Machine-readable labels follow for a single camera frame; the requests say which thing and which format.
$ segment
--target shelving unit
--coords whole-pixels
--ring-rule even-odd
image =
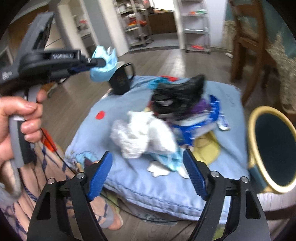
[[[148,11],[145,8],[139,8],[138,6],[136,6],[134,0],[129,0],[126,2],[129,2],[131,7],[120,11],[120,6],[123,6],[126,3],[118,4],[116,0],[113,0],[122,28],[126,33],[126,40],[129,44],[129,48],[139,45],[145,47],[147,44],[153,41],[153,38],[151,37],[152,32],[148,18]],[[128,24],[124,21],[124,17],[126,16],[135,17],[136,24],[128,26]],[[142,20],[146,21],[145,26],[141,25]]]
[[[210,32],[204,0],[179,0],[185,51],[210,54]]]

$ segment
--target white plastic bag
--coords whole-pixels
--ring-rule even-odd
[[[177,151],[169,126],[152,114],[129,111],[129,124],[123,120],[114,121],[110,137],[121,147],[124,158],[138,158],[144,152],[168,155]]]
[[[138,158],[144,153],[148,146],[148,135],[133,138],[129,132],[126,122],[116,120],[112,125],[111,139],[121,147],[124,158]]]
[[[153,117],[149,123],[148,152],[167,155],[176,151],[177,144],[170,127],[163,120]]]

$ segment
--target gripper handle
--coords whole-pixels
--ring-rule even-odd
[[[27,90],[19,91],[14,96],[20,96],[27,101],[37,102],[37,94],[41,85],[35,85]],[[25,135],[21,132],[20,127],[25,121],[23,116],[12,115],[9,117],[9,133],[12,151],[14,154],[14,161],[17,168],[36,161],[36,155],[33,150],[35,145],[25,140]]]

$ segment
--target red dot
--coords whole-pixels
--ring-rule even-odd
[[[103,119],[105,116],[105,112],[104,111],[100,111],[97,115],[96,115],[96,119],[97,120],[101,120]]]

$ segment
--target black plastic bag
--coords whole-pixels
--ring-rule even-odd
[[[152,95],[152,109],[161,119],[182,120],[199,102],[205,75],[200,74],[182,84],[158,84]]]

